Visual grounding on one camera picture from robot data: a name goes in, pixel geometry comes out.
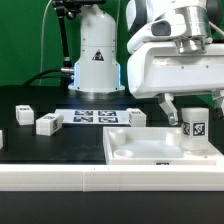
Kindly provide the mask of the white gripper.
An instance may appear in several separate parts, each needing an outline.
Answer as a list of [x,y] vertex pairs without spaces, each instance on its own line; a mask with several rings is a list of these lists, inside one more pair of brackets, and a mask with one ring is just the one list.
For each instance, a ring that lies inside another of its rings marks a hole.
[[135,98],[160,94],[159,105],[171,126],[178,124],[172,94],[213,91],[215,117],[224,119],[224,44],[208,45],[205,54],[179,54],[173,42],[146,43],[129,58],[127,76]]

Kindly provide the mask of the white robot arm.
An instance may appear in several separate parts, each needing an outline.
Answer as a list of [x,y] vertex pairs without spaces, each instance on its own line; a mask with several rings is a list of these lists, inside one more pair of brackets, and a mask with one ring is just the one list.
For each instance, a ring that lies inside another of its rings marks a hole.
[[[211,18],[219,0],[129,0],[126,21],[128,86],[136,98],[157,98],[169,123],[178,123],[173,98],[209,93],[224,118],[224,44],[213,41]],[[81,54],[74,69],[77,92],[111,92],[120,86],[115,25],[94,2],[84,3]]]

